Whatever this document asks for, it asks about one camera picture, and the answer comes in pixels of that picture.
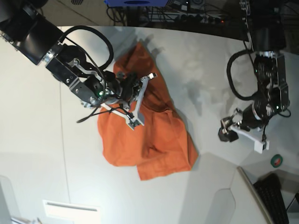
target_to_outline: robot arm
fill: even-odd
[[[122,116],[132,129],[144,125],[139,107],[133,112],[129,110],[134,101],[140,106],[148,80],[155,78],[155,74],[146,75],[140,80],[134,73],[117,77],[110,71],[104,71],[112,62],[114,53],[109,40],[99,31],[77,26],[63,33],[41,16],[29,1],[22,1],[17,7],[9,0],[0,0],[0,5],[5,6],[0,9],[6,12],[0,14],[4,15],[0,20],[0,36],[35,65],[45,61],[46,69],[67,85],[84,107],[110,108],[111,112]],[[67,35],[78,29],[93,32],[106,43],[110,56],[104,65],[98,67],[75,42],[71,46],[63,44]],[[114,110],[108,106],[111,104],[120,104],[123,111]]]
[[[244,110],[236,109],[234,114],[221,120],[218,136],[221,141],[232,142],[238,134],[255,142],[255,151],[262,153],[269,149],[265,127],[270,119],[287,110],[290,105],[289,90],[285,75],[285,57],[280,52],[286,47],[285,35],[279,9],[281,1],[241,0],[244,21],[248,27],[252,50],[234,54],[228,62],[227,75],[233,93],[241,100],[252,101]],[[258,91],[252,96],[243,97],[235,89],[230,69],[233,61],[245,54],[255,52],[253,62]],[[249,134],[251,129],[264,130],[262,139]]]

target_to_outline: green tape roll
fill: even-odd
[[[273,158],[271,159],[271,165],[274,168],[280,167],[282,164],[283,158],[281,155],[277,154],[275,156],[273,156]]]

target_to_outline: black cable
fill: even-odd
[[[262,141],[263,141],[263,142],[265,142],[265,141],[267,140],[267,136],[266,136],[266,127],[268,126],[270,119],[271,119],[271,118],[268,119],[266,125],[263,127],[263,136],[262,136]]]
[[[113,26],[115,26],[116,23],[117,23],[117,22],[120,22],[120,21],[117,21],[117,20],[115,19],[115,13],[113,13],[113,18],[110,16],[110,14],[109,14],[109,9],[111,9],[111,8],[108,7],[108,8],[106,9],[106,14],[107,14],[107,16],[109,17],[109,19],[111,19],[111,20],[113,21]]]
[[[112,11],[112,14],[113,14],[113,18],[111,17],[111,15],[109,14],[109,10],[111,9]],[[125,15],[123,14],[123,12],[121,11],[121,9],[119,7],[109,7],[107,6],[107,9],[106,9],[106,14],[107,16],[114,22],[114,26],[116,25],[117,22],[120,22],[122,23],[122,25],[125,27],[126,26],[126,23],[124,21],[124,17]]]
[[[113,47],[112,47],[112,44],[110,43],[110,41],[100,31],[98,31],[94,28],[86,27],[86,26],[74,26],[74,27],[68,29],[67,31],[65,31],[65,33],[59,39],[60,42],[63,42],[65,40],[65,38],[67,37],[67,35],[75,30],[86,30],[86,31],[92,32],[105,42],[105,44],[107,45],[108,50],[109,50],[109,58],[105,64],[103,64],[102,66],[100,66],[98,68],[100,70],[106,69],[111,64],[111,62],[113,61],[113,58],[114,58],[114,51],[113,51]]]
[[[94,109],[94,111],[93,111],[89,116],[87,116],[87,117],[85,117],[85,118],[82,118],[81,120],[78,120],[76,123],[77,123],[77,124],[80,124],[80,123],[86,121],[87,119],[89,119],[90,117],[92,117],[92,116],[94,115],[94,113],[95,113],[98,109],[99,109],[99,107],[97,106],[97,107]]]
[[[82,123],[82,122],[84,122],[84,121],[86,121],[87,119],[89,119],[89,118],[91,118],[91,117],[93,117],[93,116],[96,116],[96,115],[100,115],[100,114],[104,114],[104,113],[112,113],[113,111],[116,111],[116,110],[118,110],[118,109],[121,109],[121,110],[123,110],[125,113],[123,113],[123,114],[129,114],[125,109],[123,109],[122,107],[116,107],[116,108],[111,108],[111,110],[109,110],[109,111],[102,111],[102,112],[99,112],[99,113],[95,113],[97,110],[98,110],[98,108],[96,108],[89,116],[87,116],[86,118],[83,118],[83,119],[81,119],[81,120],[78,120],[77,121],[77,123],[79,124],[79,123]]]
[[[253,60],[252,60],[252,57],[251,57],[251,53],[253,53],[253,51],[252,51],[252,50],[249,51],[249,49],[247,48],[247,45],[246,45],[245,41],[243,41],[243,44],[244,44],[245,49],[247,50],[247,54],[248,54],[248,56],[249,56],[249,58],[250,58],[250,62],[251,62],[252,67],[253,67],[253,69],[254,69],[254,63],[253,63]],[[257,75],[256,72],[255,72],[255,69],[254,69],[254,74],[255,74],[256,78],[259,79],[258,75]]]
[[[292,115],[291,111],[290,111],[289,109],[286,109],[286,111],[288,111],[288,112],[289,112],[289,114],[287,114],[287,115],[284,115],[284,114],[278,113],[278,115],[279,115],[279,116],[281,116],[281,117],[284,117],[284,118],[290,118],[290,117],[291,117],[291,115]]]
[[[227,76],[228,76],[228,83],[229,83],[229,86],[230,86],[230,88],[231,88],[233,94],[234,94],[237,98],[239,98],[239,99],[241,99],[241,100],[244,100],[244,101],[254,100],[254,99],[256,98],[257,92],[255,92],[254,94],[252,94],[252,95],[249,96],[249,97],[244,97],[244,96],[240,95],[240,94],[238,93],[238,91],[235,89],[234,82],[233,82],[233,79],[232,79],[232,74],[231,74],[231,68],[232,68],[233,62],[234,62],[237,58],[239,58],[239,57],[241,57],[241,56],[243,56],[243,55],[246,55],[246,54],[248,54],[248,53],[252,53],[252,50],[245,49],[245,50],[239,51],[239,52],[237,52],[237,53],[234,53],[234,54],[231,56],[231,58],[229,59],[229,61],[228,61],[227,70],[226,70],[226,72],[227,72]]]

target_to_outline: crumpled fabric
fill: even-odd
[[[115,63],[114,73],[120,71],[135,72],[138,78],[153,72],[158,77],[149,81],[140,108],[145,126],[133,131],[122,117],[113,113],[99,115],[98,129],[106,160],[114,166],[137,166],[141,180],[190,171],[198,152],[175,110],[160,71],[141,43]]]

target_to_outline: white table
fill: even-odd
[[[11,180],[21,215],[27,218],[38,215],[47,223],[58,223],[47,219],[42,207],[39,207],[42,199],[48,199],[99,206],[102,208],[102,223],[105,224],[186,223],[186,220],[204,223],[213,195],[220,189],[231,187],[236,166],[244,164],[250,169],[257,162],[268,164],[272,155],[279,151],[286,161],[289,160],[289,166],[297,167],[294,161],[298,156],[294,151],[291,152],[288,147],[276,149],[287,141],[283,133],[287,133],[289,126],[296,121],[297,77],[292,72],[298,69],[299,63],[294,63],[297,57],[286,55],[293,116],[289,120],[276,118],[269,126],[269,134],[274,133],[277,127],[281,128],[281,139],[275,140],[278,144],[271,145],[269,152],[260,155],[253,152],[253,142],[246,138],[240,137],[229,144],[220,142],[217,136],[220,119],[231,114],[237,106],[245,108],[248,105],[235,99],[226,78],[227,61],[233,53],[243,49],[241,41],[150,28],[98,29],[112,42],[116,58],[127,52],[136,41],[148,43],[150,52],[159,53],[157,66],[202,156],[192,172],[146,182],[139,180],[136,167],[113,167],[102,156],[97,118],[76,124],[91,111],[82,108],[79,100],[65,86],[61,85],[59,90],[59,83],[44,68],[35,67],[20,54],[9,51],[10,46],[0,42],[1,48],[7,48],[8,52],[8,55],[0,52],[1,60],[5,61],[3,74],[10,72],[17,75],[20,83],[14,85],[18,91],[21,90],[19,96],[11,86],[3,85],[3,79],[10,82],[12,77],[0,76],[0,85],[4,86],[0,88],[1,95],[10,93],[10,98],[0,98],[0,103],[5,105],[3,117],[7,118],[0,122],[4,127],[0,128],[0,138],[7,136],[6,141],[0,142],[0,160],[3,161],[0,175],[6,175]],[[84,47],[99,65],[107,60],[106,46],[93,34],[76,31],[69,37]],[[237,60],[232,74],[240,93],[249,95],[256,90],[248,58]],[[46,86],[42,86],[44,80],[47,80]],[[22,113],[18,116],[14,116],[17,110],[6,106],[11,98],[19,100],[18,105],[22,105]],[[286,121],[288,126],[277,126]],[[7,159],[7,151],[15,153]],[[22,170],[15,166],[6,169],[22,154],[41,157],[18,160],[24,167]],[[260,168],[263,172],[271,170],[268,165]],[[33,197],[37,205],[28,202],[26,196]]]

